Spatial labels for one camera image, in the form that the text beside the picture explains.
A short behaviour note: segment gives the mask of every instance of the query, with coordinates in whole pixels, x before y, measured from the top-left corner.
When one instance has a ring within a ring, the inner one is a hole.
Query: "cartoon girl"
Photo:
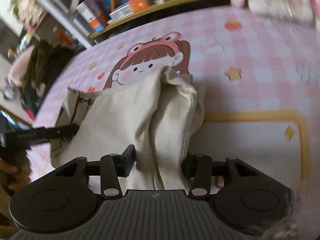
[[[190,44],[179,41],[180,37],[180,33],[172,32],[134,45],[115,65],[104,88],[139,82],[165,65],[178,73],[189,73]]]

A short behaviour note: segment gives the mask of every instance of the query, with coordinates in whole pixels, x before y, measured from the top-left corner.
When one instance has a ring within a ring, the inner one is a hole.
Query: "yellow frame border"
[[[204,122],[275,122],[291,121],[299,127],[301,146],[301,177],[310,177],[310,146],[306,119],[296,110],[267,111],[210,111],[204,113]]]

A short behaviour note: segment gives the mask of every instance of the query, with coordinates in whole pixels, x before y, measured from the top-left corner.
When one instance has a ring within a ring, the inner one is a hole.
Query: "red heart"
[[[89,87],[87,93],[91,93],[91,92],[94,92],[96,90],[96,88],[94,87]]]
[[[101,78],[103,78],[105,72],[102,72],[99,76],[98,76],[98,79],[100,80]]]

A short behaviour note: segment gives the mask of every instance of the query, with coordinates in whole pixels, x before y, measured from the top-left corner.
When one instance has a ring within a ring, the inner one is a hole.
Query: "hair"
[[[293,192],[287,214],[261,240],[320,240],[320,170],[314,167],[310,178],[300,181]]]
[[[159,41],[160,39],[148,41],[144,44],[153,43],[154,41]],[[189,59],[190,59],[190,44],[187,41],[175,41],[175,43],[179,47],[179,51],[183,53],[183,60],[181,63],[173,67],[174,71],[180,71],[181,74],[188,74],[188,65],[189,65]],[[162,57],[165,57],[169,55],[170,57],[174,56],[173,50],[166,45],[154,45],[150,46],[148,48],[142,49],[141,51],[137,52],[135,55],[131,57],[129,61],[127,61],[124,66],[122,66],[122,70],[128,68],[131,65],[137,65],[142,62],[146,62],[153,59],[159,59]],[[114,66],[111,73],[109,74],[109,77],[107,79],[107,82],[104,86],[104,89],[111,88],[112,85],[112,75],[113,73],[120,68],[121,64],[124,62],[124,60],[127,58],[123,57],[121,60],[118,61],[118,63]]]

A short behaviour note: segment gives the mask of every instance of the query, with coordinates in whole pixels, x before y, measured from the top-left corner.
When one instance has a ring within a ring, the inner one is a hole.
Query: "brown cartoon hair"
[[[152,43],[156,43],[160,39],[154,39],[152,41],[148,41],[146,43],[140,43],[143,46],[148,45],[146,48],[142,49],[141,51],[135,53],[131,58],[129,58],[127,61],[126,59],[129,56],[123,57],[121,60],[118,61],[118,63],[114,66],[111,73],[109,74],[109,77],[107,79],[107,82],[104,86],[104,89],[111,88],[112,85],[112,75],[117,69],[124,70],[128,68],[130,65],[136,65],[140,64],[142,62],[146,62],[153,59],[159,59],[162,57],[165,57],[169,55],[170,57],[173,57],[175,55],[175,52],[170,46],[166,46],[163,44],[155,44],[152,45]],[[182,74],[189,73],[188,71],[188,65],[189,65],[189,59],[190,59],[190,44],[187,41],[174,41],[176,45],[179,48],[179,51],[183,53],[183,60],[181,63],[173,67],[174,71],[180,71]]]

